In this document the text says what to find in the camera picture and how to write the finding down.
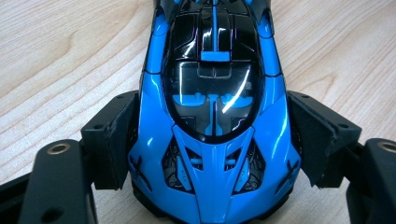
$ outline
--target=black plastic bracket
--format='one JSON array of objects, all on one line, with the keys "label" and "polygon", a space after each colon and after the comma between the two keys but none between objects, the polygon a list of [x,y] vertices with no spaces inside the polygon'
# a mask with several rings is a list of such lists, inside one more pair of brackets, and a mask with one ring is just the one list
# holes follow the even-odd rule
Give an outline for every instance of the black plastic bracket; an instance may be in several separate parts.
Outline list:
[{"label": "black plastic bracket", "polygon": [[346,150],[358,144],[361,128],[314,98],[288,91],[292,143],[311,185],[338,188]]},{"label": "black plastic bracket", "polygon": [[348,151],[347,158],[351,223],[396,223],[396,142],[370,139],[365,147]]},{"label": "black plastic bracket", "polygon": [[137,139],[139,97],[129,91],[113,98],[82,129],[87,166],[96,189],[121,189],[127,153]]},{"label": "black plastic bracket", "polygon": [[51,143],[36,155],[19,223],[49,222],[97,222],[78,141]]}]

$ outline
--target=blue car body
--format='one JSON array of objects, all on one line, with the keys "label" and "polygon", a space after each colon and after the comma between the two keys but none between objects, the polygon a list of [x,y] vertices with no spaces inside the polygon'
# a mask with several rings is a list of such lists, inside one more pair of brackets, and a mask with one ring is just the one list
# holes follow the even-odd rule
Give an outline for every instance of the blue car body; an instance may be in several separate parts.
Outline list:
[{"label": "blue car body", "polygon": [[301,158],[270,1],[155,1],[134,188],[187,223],[241,223],[290,194]]}]

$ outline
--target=wooden table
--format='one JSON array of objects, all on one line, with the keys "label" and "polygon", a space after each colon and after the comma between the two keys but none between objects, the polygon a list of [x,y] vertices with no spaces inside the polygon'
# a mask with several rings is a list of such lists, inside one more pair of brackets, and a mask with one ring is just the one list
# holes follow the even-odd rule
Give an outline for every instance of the wooden table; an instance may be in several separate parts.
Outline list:
[{"label": "wooden table", "polygon": [[[273,1],[288,89],[396,140],[396,2]],[[112,97],[136,90],[152,1],[0,3],[0,184],[31,171],[36,152],[79,129]],[[269,223],[348,223],[347,181],[310,188],[300,173]],[[168,223],[122,191],[95,193],[101,223]]]}]

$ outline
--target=screw hole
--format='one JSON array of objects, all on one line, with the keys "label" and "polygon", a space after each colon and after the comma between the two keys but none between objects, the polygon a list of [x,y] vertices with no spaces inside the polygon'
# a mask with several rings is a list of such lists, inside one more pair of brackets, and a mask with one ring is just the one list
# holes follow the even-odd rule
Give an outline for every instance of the screw hole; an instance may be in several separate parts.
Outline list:
[{"label": "screw hole", "polygon": [[346,124],[338,124],[338,126],[340,126],[341,128],[349,128],[349,126],[347,126]]},{"label": "screw hole", "polygon": [[103,128],[103,124],[96,124],[95,126],[93,126],[94,129],[102,129]]},{"label": "screw hole", "polygon": [[50,208],[43,214],[41,221],[44,223],[51,223],[58,220],[63,214],[64,211],[60,208]]},{"label": "screw hole", "polygon": [[392,143],[387,143],[387,142],[379,142],[378,145],[382,147],[383,149],[389,151],[389,152],[394,152],[396,153],[396,145]]},{"label": "screw hole", "polygon": [[69,144],[61,143],[61,144],[55,145],[53,147],[50,147],[47,152],[50,155],[56,155],[56,154],[61,154],[61,153],[66,152],[69,148],[70,148]]}]

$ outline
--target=model car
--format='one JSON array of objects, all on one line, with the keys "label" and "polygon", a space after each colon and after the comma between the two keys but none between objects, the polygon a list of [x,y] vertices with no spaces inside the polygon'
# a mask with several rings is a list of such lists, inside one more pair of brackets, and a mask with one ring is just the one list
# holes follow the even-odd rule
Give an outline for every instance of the model car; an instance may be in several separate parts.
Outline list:
[{"label": "model car", "polygon": [[300,170],[269,0],[154,0],[128,154],[136,198],[187,223],[241,223]]}]

